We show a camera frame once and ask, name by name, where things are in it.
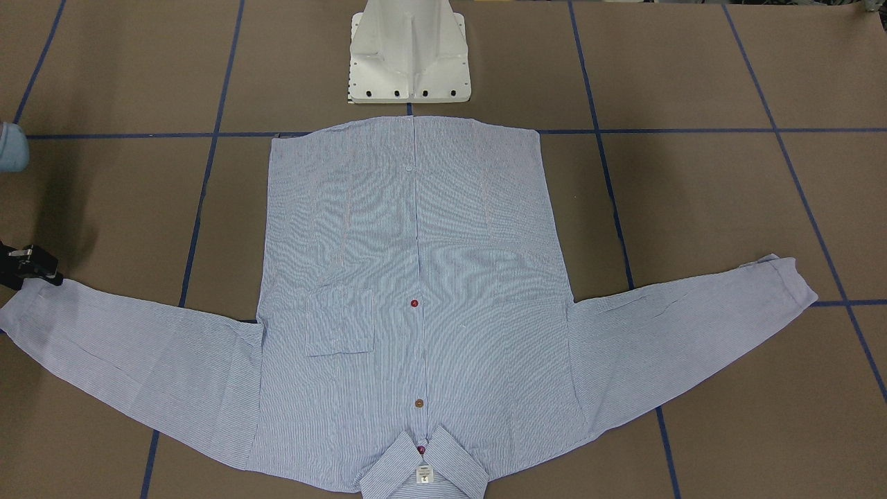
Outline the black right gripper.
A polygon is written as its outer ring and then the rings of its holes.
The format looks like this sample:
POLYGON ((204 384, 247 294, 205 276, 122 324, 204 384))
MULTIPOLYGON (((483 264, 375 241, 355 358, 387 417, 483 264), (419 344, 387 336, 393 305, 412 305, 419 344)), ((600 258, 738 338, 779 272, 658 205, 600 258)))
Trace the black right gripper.
POLYGON ((64 276, 58 271, 58 259, 42 247, 28 245, 16 249, 1 243, 1 285, 18 291, 26 279, 41 279, 60 286, 64 276))

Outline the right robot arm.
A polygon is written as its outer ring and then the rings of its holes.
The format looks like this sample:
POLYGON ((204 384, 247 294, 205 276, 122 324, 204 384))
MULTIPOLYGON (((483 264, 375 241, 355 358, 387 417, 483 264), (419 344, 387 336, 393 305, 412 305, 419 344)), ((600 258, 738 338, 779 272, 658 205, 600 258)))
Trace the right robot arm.
MULTIPOLYGON (((30 149, 22 128, 15 123, 3 122, 2 173, 21 173, 29 161, 30 149)), ((58 271, 58 259, 37 245, 17 249, 1 243, 1 285, 9 290, 20 291, 25 280, 31 279, 47 281, 53 286, 63 284, 64 276, 58 271)))

